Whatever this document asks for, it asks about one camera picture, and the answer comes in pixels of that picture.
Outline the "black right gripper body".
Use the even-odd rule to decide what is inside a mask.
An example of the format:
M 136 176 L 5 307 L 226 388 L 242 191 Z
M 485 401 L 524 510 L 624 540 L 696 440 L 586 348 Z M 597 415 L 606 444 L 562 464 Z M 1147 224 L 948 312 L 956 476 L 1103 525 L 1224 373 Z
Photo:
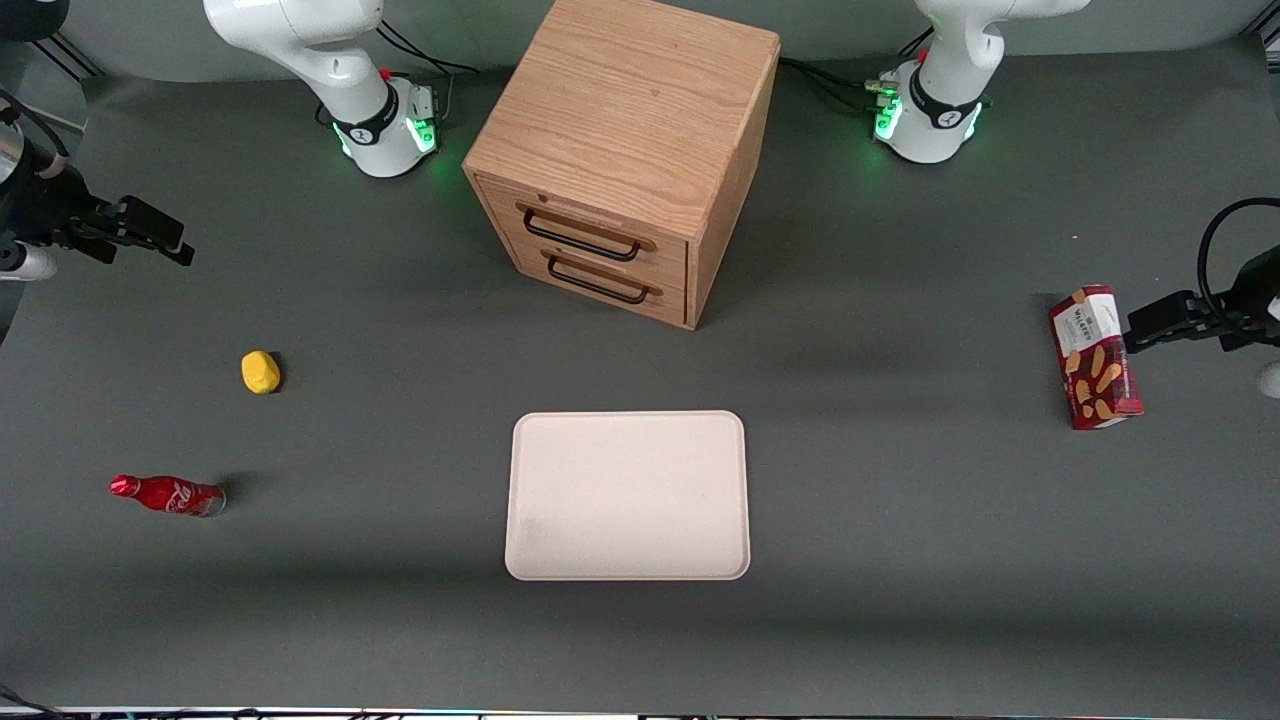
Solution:
M 74 169 L 51 179 L 19 169 L 3 182 L 3 238 L 56 245 L 110 265 L 118 229 L 111 209 L 113 202 L 91 193 Z

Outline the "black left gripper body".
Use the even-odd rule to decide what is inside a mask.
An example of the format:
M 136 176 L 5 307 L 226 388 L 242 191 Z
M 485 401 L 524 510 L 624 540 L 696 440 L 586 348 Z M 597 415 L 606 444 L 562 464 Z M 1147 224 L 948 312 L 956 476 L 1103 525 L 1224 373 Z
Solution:
M 1252 258 L 1238 272 L 1229 290 L 1211 293 L 1207 277 L 1208 252 L 1197 254 L 1196 278 L 1204 301 L 1203 325 L 1219 328 L 1221 350 L 1231 352 L 1249 345 L 1279 346 L 1277 295 L 1279 250 Z

